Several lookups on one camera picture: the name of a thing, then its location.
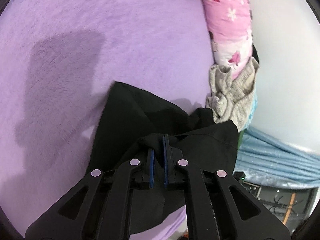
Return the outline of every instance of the pink floral fabric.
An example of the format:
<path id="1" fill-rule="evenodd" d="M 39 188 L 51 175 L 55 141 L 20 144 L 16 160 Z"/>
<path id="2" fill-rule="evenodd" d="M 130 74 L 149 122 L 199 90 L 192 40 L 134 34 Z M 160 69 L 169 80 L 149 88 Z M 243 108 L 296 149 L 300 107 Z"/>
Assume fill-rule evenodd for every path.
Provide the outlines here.
<path id="1" fill-rule="evenodd" d="M 216 64 L 235 79 L 252 56 L 249 0 L 202 0 Z"/>

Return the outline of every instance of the blue blanket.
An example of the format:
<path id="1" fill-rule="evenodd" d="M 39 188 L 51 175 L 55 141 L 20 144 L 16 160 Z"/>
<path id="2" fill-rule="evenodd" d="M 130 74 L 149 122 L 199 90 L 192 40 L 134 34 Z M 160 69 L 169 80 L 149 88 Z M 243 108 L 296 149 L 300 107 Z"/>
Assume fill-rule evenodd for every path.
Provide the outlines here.
<path id="1" fill-rule="evenodd" d="M 285 145 L 249 127 L 238 151 L 235 171 L 244 171 L 246 181 L 281 188 L 320 186 L 320 155 Z"/>

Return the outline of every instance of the purple plush fabric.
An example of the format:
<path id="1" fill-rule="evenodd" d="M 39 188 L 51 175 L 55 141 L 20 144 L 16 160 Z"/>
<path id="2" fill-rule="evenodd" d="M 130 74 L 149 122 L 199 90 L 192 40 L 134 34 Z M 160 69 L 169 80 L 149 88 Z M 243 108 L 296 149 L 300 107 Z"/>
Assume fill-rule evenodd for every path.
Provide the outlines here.
<path id="1" fill-rule="evenodd" d="M 0 16 L 0 206 L 17 230 L 83 177 L 113 81 L 190 113 L 204 106 L 212 62 L 200 0 L 11 0 Z"/>
<path id="2" fill-rule="evenodd" d="M 171 213 L 160 225 L 147 231 L 130 235 L 130 240 L 167 240 L 186 219 L 186 206 Z"/>

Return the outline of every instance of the white wall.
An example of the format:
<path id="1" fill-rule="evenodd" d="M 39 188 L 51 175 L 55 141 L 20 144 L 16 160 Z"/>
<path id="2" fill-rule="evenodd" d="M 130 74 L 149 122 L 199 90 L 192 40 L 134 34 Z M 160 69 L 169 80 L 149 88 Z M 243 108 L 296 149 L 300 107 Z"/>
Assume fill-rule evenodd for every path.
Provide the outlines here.
<path id="1" fill-rule="evenodd" d="M 260 58 L 252 126 L 320 153 L 320 24 L 305 0 L 251 0 Z"/>

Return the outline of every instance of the black garment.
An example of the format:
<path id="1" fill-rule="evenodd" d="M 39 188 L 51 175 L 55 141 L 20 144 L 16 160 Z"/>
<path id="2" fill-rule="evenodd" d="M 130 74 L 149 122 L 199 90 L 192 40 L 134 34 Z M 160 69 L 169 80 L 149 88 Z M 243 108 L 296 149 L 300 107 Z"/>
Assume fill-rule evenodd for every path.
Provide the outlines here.
<path id="1" fill-rule="evenodd" d="M 252 57 L 260 64 L 256 47 L 252 44 Z"/>
<path id="2" fill-rule="evenodd" d="M 155 149 L 154 188 L 134 192 L 131 234 L 162 223 L 184 205 L 182 191 L 164 190 L 163 134 L 170 135 L 170 145 L 181 149 L 184 158 L 204 170 L 232 173 L 235 166 L 239 134 L 232 121 L 215 124 L 212 111 L 204 108 L 188 116 L 164 99 L 116 82 L 101 116 L 87 172 L 115 169 L 146 149 Z"/>

